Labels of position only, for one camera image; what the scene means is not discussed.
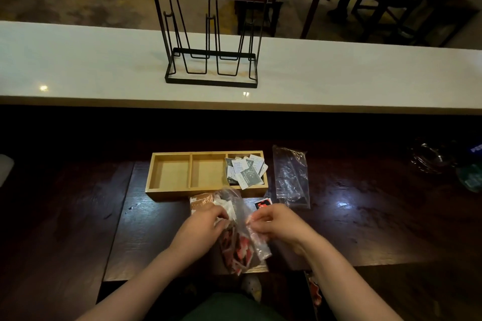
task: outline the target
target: bag of red packets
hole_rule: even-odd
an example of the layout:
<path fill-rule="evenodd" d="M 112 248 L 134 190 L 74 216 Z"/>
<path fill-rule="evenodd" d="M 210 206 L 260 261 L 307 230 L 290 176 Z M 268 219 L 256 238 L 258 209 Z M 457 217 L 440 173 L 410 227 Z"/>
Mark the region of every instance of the bag of red packets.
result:
<path fill-rule="evenodd" d="M 231 220 L 231 224 L 219 237 L 224 263 L 231 274 L 240 275 L 271 256 L 268 244 L 246 225 L 252 211 L 238 190 L 226 187 L 215 193 L 192 197 L 191 210 L 196 207 L 196 203 L 200 203 L 199 200 L 205 201 L 206 196 L 210 197 L 209 202 L 223 206 Z"/>

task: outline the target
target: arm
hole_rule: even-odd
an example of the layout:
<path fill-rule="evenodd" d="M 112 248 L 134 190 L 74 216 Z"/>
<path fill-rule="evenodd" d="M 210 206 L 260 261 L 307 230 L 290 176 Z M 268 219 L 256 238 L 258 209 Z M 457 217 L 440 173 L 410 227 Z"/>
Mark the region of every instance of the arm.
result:
<path fill-rule="evenodd" d="M 285 241 L 306 258 L 339 321 L 401 321 L 343 255 L 285 205 L 260 208 L 250 225 L 268 238 Z"/>
<path fill-rule="evenodd" d="M 137 321 L 144 318 L 159 294 L 181 271 L 202 257 L 218 239 L 228 221 L 220 206 L 204 206 L 190 216 L 169 248 L 142 272 L 126 282 L 77 321 Z"/>

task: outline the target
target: metal wire rack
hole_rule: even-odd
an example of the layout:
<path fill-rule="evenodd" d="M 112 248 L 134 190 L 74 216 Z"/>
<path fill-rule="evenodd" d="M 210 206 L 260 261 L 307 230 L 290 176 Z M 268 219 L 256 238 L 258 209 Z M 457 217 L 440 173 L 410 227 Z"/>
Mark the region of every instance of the metal wire rack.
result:
<path fill-rule="evenodd" d="M 267 12 L 267 4 L 272 3 L 273 0 L 239 0 L 254 3 L 263 4 L 263 13 L 261 19 L 263 22 L 264 15 Z M 261 38 L 263 34 L 263 28 L 261 28 L 259 34 L 259 41 L 257 52 L 254 51 L 254 31 L 255 31 L 255 11 L 251 12 L 251 18 L 246 17 L 244 20 L 244 26 L 239 36 L 239 44 L 237 51 L 224 51 L 221 48 L 221 34 L 219 30 L 219 7 L 218 0 L 214 0 L 214 7 L 212 6 L 211 0 L 207 2 L 208 13 L 205 16 L 205 46 L 204 49 L 191 48 L 189 42 L 188 33 L 186 31 L 186 25 L 184 23 L 184 16 L 182 13 L 182 8 L 179 0 L 175 0 L 174 3 L 177 6 L 178 12 L 175 12 L 175 7 L 173 7 L 173 0 L 169 0 L 169 13 L 161 11 L 159 0 L 154 0 L 156 5 L 157 15 L 159 18 L 160 29 L 162 32 L 162 38 L 164 40 L 164 46 L 166 48 L 166 54 L 168 58 L 168 67 L 165 74 L 165 80 L 167 83 L 174 84 L 194 84 L 194 85 L 207 85 L 207 86 L 221 86 L 221 87 L 242 87 L 242 88 L 256 88 L 258 86 L 258 61 L 259 61 L 259 51 L 261 48 Z M 176 14 L 180 18 L 184 37 L 187 43 L 187 47 L 183 46 L 181 41 L 181 33 L 179 32 L 178 19 Z M 169 29 L 169 21 L 173 26 L 173 32 Z M 211 36 L 212 31 L 214 32 L 214 50 L 211 50 Z M 243 46 L 245 43 L 246 32 L 249 34 L 248 41 L 248 52 L 243 52 Z M 188 62 L 186 61 L 186 56 L 191 59 L 201 59 L 205 60 L 204 69 L 201 71 L 193 71 L 188 68 Z M 206 75 L 209 77 L 211 74 L 208 73 L 208 61 L 211 56 L 215 57 L 216 60 L 216 72 L 219 76 L 224 77 L 236 77 L 238 76 L 239 66 L 242 63 L 249 64 L 248 67 L 248 80 L 238 81 L 236 79 L 190 79 L 190 78 L 180 78 L 176 77 L 177 68 L 176 60 L 180 60 L 184 63 L 184 68 L 186 73 L 189 75 Z M 233 72 L 220 72 L 220 61 L 235 61 L 236 68 Z"/>

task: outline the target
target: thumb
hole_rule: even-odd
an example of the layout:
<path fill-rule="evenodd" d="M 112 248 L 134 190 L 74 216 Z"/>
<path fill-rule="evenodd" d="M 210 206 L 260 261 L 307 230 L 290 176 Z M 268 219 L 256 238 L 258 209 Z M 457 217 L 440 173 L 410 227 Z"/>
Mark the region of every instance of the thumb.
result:
<path fill-rule="evenodd" d="M 214 235 L 216 236 L 216 238 L 218 238 L 223 232 L 223 230 L 225 230 L 229 226 L 230 222 L 231 221 L 227 219 L 222 219 L 218 223 L 216 223 L 216 226 L 214 227 Z"/>
<path fill-rule="evenodd" d="M 254 221 L 249 224 L 254 232 L 270 233 L 273 232 L 273 223 L 266 221 Z"/>

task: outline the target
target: wooden box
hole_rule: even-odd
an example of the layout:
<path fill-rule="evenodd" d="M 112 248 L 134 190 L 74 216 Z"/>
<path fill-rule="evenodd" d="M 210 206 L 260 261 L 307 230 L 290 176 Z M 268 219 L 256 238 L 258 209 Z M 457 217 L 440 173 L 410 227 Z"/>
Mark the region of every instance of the wooden box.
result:
<path fill-rule="evenodd" d="M 251 154 L 264 158 L 262 151 L 155 152 L 149 166 L 146 194 L 158 201 L 219 190 L 229 186 L 224 159 Z M 240 190 L 244 198 L 261 197 L 268 190 L 266 173 L 262 180 L 263 184 L 245 190 L 239 185 L 231 187 Z"/>

